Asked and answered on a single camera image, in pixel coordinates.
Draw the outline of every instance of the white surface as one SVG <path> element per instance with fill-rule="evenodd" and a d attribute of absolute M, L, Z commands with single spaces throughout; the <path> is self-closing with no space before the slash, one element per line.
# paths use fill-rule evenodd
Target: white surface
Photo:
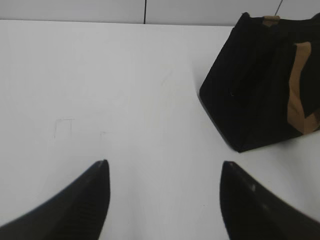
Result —
<path fill-rule="evenodd" d="M 320 220 L 319 132 L 238 154 L 198 100 L 230 30 L 0 21 L 0 225 L 103 158 L 102 240 L 228 239 L 224 160 Z"/>
<path fill-rule="evenodd" d="M 235 25 L 241 14 L 274 15 L 280 0 L 148 0 L 148 24 Z"/>
<path fill-rule="evenodd" d="M 0 0 L 0 19 L 143 23 L 144 0 Z"/>
<path fill-rule="evenodd" d="M 283 0 L 278 15 L 284 19 L 303 20 L 310 19 L 320 13 L 318 0 Z"/>

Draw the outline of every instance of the black bag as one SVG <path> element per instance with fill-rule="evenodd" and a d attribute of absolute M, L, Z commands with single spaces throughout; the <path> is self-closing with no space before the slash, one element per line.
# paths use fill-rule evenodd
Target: black bag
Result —
<path fill-rule="evenodd" d="M 200 88 L 200 99 L 238 152 L 320 126 L 320 16 L 286 20 L 244 13 Z"/>

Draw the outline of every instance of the bag handle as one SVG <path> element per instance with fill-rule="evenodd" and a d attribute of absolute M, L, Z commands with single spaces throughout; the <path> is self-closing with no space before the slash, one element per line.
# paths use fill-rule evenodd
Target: bag handle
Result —
<path fill-rule="evenodd" d="M 312 51 L 309 41 L 296 43 L 295 59 L 289 78 L 289 101 L 287 105 L 287 121 L 302 134 L 312 133 L 320 126 L 320 108 L 305 117 L 300 99 L 300 77 Z"/>

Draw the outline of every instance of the tan leather trim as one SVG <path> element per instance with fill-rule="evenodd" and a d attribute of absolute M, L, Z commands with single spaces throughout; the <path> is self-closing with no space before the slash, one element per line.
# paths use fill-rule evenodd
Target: tan leather trim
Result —
<path fill-rule="evenodd" d="M 296 44 L 295 59 L 289 79 L 289 101 L 287 121 L 302 134 L 312 133 L 320 126 L 320 109 L 305 118 L 305 112 L 300 99 L 301 72 L 310 57 L 312 48 L 310 42 Z"/>
<path fill-rule="evenodd" d="M 263 25 L 271 27 L 272 25 L 276 25 L 279 23 L 280 17 L 279 16 L 264 16 L 263 17 Z"/>

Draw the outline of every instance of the wall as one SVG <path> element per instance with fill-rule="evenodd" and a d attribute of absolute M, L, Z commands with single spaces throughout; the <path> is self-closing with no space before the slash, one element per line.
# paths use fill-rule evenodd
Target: wall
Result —
<path fill-rule="evenodd" d="M 147 0 L 147 24 L 234 25 L 241 13 L 274 15 L 280 0 Z M 283 0 L 282 18 L 308 19 L 318 0 Z M 0 19 L 144 22 L 145 0 L 0 0 Z"/>

